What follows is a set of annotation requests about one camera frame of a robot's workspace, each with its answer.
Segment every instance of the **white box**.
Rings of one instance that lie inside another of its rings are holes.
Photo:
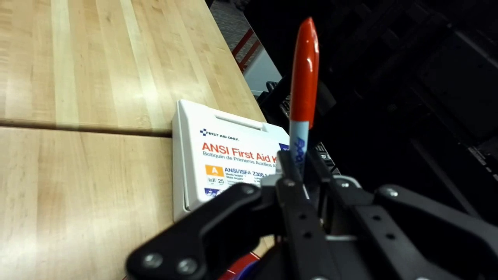
[[[181,99],[173,119],[175,220],[237,181],[261,184],[276,174],[278,150],[289,142],[279,125]]]

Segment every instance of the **dark background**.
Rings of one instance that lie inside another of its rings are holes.
[[[498,223],[498,2],[492,0],[253,0],[245,10],[290,91],[299,23],[321,43],[315,133],[368,189],[401,183]]]

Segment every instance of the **screw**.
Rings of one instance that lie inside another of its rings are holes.
[[[284,184],[287,184],[287,186],[295,186],[295,184],[296,184],[296,181],[295,181],[295,180],[292,180],[292,178],[285,178],[285,180],[284,180]]]
[[[142,259],[142,265],[147,268],[156,268],[162,264],[162,254],[159,253],[148,253]]]
[[[396,191],[394,188],[385,188],[385,192],[388,194],[388,195],[393,195],[393,197],[397,197],[401,192],[399,191]]]
[[[194,258],[184,258],[178,261],[176,270],[183,275],[192,275],[198,270],[198,261]]]

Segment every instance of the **wood grain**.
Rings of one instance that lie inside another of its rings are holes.
[[[0,278],[122,280],[172,223],[172,139],[0,128]]]
[[[181,97],[264,119],[205,0],[0,1],[0,124],[170,133]]]

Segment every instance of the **marker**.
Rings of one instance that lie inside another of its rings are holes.
[[[295,48],[293,83],[292,83],[292,155],[304,175],[309,149],[309,132],[315,121],[318,91],[320,49],[313,18],[309,16],[299,26]]]

